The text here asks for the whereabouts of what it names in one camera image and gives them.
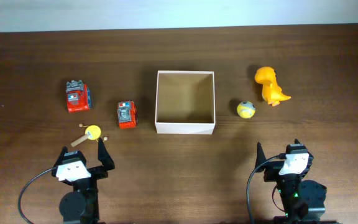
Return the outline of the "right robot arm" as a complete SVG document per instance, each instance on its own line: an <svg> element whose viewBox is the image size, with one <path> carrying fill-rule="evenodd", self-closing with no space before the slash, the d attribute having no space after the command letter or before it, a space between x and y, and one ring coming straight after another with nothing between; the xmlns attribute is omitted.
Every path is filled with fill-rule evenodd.
<svg viewBox="0 0 358 224"><path fill-rule="evenodd" d="M326 209L326 186L304 177L310 171L314 157L306 146L295 139L286 151L267 159L261 143L257 144L255 168L264 173L264 182L275 182L283 205L284 216L274 217L274 223L319 223Z"/></svg>

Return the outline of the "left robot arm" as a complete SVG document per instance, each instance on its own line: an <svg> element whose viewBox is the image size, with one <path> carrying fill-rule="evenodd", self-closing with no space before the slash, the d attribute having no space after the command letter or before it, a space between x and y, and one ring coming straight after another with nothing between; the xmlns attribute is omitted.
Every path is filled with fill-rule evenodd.
<svg viewBox="0 0 358 224"><path fill-rule="evenodd" d="M97 224L100 222L98 181L108 178L115 164L104 144L107 138L98 138L99 166L87 168L86 158L81 151L68 151L63 147L52 168L52 176L73 187L59 204L63 223Z"/></svg>

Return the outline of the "red toy fire truck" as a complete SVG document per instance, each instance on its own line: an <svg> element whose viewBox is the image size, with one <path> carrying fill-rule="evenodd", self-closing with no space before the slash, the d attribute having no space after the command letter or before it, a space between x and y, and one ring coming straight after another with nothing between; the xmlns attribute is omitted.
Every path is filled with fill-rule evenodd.
<svg viewBox="0 0 358 224"><path fill-rule="evenodd" d="M67 110L69 113L91 109L90 89L82 80L67 82L66 96Z"/></svg>

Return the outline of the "white cardboard box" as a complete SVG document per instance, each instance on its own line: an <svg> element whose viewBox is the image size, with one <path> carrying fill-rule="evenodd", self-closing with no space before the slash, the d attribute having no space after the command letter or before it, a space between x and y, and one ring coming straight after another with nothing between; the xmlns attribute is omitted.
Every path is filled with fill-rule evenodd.
<svg viewBox="0 0 358 224"><path fill-rule="evenodd" d="M214 73L159 70L155 127L159 134L212 134L216 125Z"/></svg>

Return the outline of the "small red toy car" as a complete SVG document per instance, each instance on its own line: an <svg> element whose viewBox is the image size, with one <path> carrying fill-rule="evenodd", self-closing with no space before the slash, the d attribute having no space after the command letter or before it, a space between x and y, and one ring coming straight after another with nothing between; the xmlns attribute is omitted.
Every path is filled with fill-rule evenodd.
<svg viewBox="0 0 358 224"><path fill-rule="evenodd" d="M117 105L118 124L121 129L137 126L137 109L132 100L119 102Z"/></svg>

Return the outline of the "yellow grey ball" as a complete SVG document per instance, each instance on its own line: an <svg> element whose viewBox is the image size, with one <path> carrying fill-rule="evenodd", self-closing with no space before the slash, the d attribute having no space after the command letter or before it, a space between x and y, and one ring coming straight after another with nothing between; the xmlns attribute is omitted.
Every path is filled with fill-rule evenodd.
<svg viewBox="0 0 358 224"><path fill-rule="evenodd" d="M238 104L237 113L241 118L249 119L255 115L255 106L250 101L243 101Z"/></svg>

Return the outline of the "yellow wooden rattle drum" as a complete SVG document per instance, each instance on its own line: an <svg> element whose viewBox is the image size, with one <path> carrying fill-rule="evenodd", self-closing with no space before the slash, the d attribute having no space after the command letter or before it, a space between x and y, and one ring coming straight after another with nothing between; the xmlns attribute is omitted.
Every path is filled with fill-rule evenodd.
<svg viewBox="0 0 358 224"><path fill-rule="evenodd" d="M76 147L77 145L83 143L86 140L99 141L99 139L101 139L102 142L108 140L107 136L104 136L104 137L101 136L101 134L102 134L101 128L97 125L84 125L84 124L80 123L79 127L84 128L85 133L84 133L84 135L82 135L82 137L73 141L70 144L71 147Z"/></svg>

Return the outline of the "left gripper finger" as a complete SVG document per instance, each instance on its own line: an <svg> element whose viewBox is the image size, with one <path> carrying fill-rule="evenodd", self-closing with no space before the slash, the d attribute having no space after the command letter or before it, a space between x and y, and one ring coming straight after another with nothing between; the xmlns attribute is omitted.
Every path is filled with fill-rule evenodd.
<svg viewBox="0 0 358 224"><path fill-rule="evenodd" d="M115 169L115 163L108 153L102 138L98 138L98 161L101 162L105 170Z"/></svg>
<svg viewBox="0 0 358 224"><path fill-rule="evenodd" d="M68 152L68 148L66 146L63 147L58 159L57 159L57 163L61 164L62 161L65 160L65 154Z"/></svg>

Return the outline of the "orange toy dinosaur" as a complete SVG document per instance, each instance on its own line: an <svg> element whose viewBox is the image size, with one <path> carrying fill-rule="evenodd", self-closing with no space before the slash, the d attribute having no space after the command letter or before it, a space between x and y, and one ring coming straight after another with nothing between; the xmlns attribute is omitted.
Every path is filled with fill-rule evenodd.
<svg viewBox="0 0 358 224"><path fill-rule="evenodd" d="M270 105L277 106L291 99L277 83L276 71L272 67L261 67L256 71L255 81L262 85L262 98Z"/></svg>

